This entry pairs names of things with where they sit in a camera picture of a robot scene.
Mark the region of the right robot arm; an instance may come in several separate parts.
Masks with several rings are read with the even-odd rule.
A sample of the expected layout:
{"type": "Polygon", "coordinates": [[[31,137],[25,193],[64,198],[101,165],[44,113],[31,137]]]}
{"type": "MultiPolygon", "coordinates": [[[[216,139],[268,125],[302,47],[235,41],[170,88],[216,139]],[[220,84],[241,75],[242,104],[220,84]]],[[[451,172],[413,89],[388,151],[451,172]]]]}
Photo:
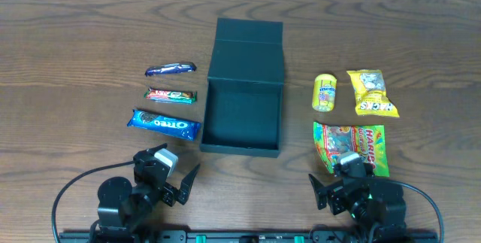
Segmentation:
{"type": "Polygon", "coordinates": [[[344,242],[387,242],[406,237],[406,203],[401,186],[374,177],[370,164],[352,162],[334,166],[341,179],[327,186],[313,175],[310,183],[319,210],[329,207],[333,215],[345,211],[355,221],[344,242]]]}

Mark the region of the red green KitKat Milo bar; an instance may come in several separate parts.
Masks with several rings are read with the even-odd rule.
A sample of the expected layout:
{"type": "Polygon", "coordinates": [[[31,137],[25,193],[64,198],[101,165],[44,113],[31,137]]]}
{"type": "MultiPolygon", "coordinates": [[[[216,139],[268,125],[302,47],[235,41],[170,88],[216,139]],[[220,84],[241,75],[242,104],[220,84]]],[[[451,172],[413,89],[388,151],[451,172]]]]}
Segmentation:
{"type": "Polygon", "coordinates": [[[149,88],[144,98],[154,102],[187,104],[191,105],[196,102],[197,92],[175,91],[175,90],[159,90],[149,88]]]}

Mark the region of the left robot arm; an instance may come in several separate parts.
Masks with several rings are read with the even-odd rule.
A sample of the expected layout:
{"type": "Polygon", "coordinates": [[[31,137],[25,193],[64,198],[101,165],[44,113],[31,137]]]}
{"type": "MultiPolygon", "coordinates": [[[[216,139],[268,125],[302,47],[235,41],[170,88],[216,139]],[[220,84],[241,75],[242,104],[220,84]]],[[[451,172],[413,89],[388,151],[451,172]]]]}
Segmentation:
{"type": "Polygon", "coordinates": [[[181,181],[179,188],[168,183],[175,170],[177,155],[161,144],[141,150],[133,156],[134,179],[114,177],[98,188],[98,220],[102,232],[132,235],[158,203],[170,207],[189,200],[200,166],[195,166],[181,181]]]}

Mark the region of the green Haribo gummy bag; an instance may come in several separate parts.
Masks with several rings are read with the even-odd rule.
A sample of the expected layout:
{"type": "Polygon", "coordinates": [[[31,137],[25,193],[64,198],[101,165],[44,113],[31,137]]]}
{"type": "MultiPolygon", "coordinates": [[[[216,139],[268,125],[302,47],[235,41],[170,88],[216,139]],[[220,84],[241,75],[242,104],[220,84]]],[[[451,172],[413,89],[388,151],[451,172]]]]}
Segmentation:
{"type": "Polygon", "coordinates": [[[329,126],[314,122],[313,140],[330,174],[341,154],[354,152],[373,167],[376,176],[389,176],[384,125],[329,126]]]}

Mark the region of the blue foil chocolate bar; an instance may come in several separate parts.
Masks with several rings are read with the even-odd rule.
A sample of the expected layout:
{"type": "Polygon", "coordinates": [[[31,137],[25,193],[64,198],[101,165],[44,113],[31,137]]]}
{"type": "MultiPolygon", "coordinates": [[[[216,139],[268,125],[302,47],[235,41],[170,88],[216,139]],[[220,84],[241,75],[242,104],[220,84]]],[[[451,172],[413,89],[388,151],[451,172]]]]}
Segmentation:
{"type": "Polygon", "coordinates": [[[157,65],[149,67],[145,71],[147,77],[161,74],[181,74],[185,72],[196,71],[197,67],[193,62],[175,62],[166,65],[157,65]]]}

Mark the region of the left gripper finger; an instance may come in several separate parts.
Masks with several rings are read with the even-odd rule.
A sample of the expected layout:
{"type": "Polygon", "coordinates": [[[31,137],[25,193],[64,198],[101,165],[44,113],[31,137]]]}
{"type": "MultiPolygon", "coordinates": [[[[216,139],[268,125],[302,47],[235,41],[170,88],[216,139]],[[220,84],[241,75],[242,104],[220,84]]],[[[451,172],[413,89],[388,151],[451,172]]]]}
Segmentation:
{"type": "Polygon", "coordinates": [[[200,164],[195,166],[194,169],[181,181],[181,185],[177,193],[177,201],[180,204],[185,205],[188,202],[192,185],[194,184],[195,177],[198,174],[200,167],[200,164]]]}
{"type": "Polygon", "coordinates": [[[159,146],[156,146],[156,147],[152,147],[150,149],[147,149],[147,153],[149,154],[155,154],[157,153],[158,151],[162,150],[162,149],[165,149],[168,145],[166,143],[164,144],[160,144],[159,146]]]}

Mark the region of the yellow Mentos gum bottle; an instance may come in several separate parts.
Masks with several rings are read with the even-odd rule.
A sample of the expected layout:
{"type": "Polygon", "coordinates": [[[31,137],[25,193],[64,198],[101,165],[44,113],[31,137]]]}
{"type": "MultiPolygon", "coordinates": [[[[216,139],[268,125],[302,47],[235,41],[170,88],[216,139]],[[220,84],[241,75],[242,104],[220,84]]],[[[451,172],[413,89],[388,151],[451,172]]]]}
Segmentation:
{"type": "Polygon", "coordinates": [[[332,74],[319,74],[314,81],[312,108],[329,112],[334,109],[337,79],[332,74]]]}

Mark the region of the blue Oreo cookie pack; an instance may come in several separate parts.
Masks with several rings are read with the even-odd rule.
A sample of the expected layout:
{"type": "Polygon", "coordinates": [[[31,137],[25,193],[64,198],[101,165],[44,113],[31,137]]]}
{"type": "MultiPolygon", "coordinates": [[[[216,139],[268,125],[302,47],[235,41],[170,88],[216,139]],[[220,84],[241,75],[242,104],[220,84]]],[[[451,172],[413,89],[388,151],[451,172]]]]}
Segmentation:
{"type": "Polygon", "coordinates": [[[148,111],[133,110],[133,115],[127,123],[127,127],[146,129],[175,138],[194,141],[201,124],[195,121],[166,117],[148,111]]]}

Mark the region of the yellow Hacks candy bag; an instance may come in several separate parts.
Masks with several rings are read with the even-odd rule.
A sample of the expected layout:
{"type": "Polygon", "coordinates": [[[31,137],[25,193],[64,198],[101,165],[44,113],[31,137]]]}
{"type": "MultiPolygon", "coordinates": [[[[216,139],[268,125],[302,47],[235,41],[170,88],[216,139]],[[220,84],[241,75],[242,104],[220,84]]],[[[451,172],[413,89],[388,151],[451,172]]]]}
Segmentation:
{"type": "Polygon", "coordinates": [[[359,116],[399,117],[398,109],[386,95],[383,73],[379,70],[347,71],[355,94],[355,112],[359,116]]]}

